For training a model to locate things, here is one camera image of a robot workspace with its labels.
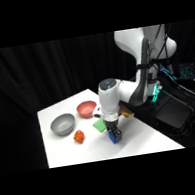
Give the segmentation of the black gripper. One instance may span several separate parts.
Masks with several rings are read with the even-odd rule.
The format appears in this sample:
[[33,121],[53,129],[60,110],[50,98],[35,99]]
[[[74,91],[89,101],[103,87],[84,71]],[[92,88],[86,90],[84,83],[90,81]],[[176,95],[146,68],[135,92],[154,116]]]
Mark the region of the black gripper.
[[117,130],[118,121],[117,120],[114,120],[113,122],[106,121],[106,122],[104,122],[104,124],[106,125],[106,128],[107,128],[109,135],[113,136],[113,132],[116,131],[114,133],[115,140],[121,141],[123,136],[122,136],[122,131]]

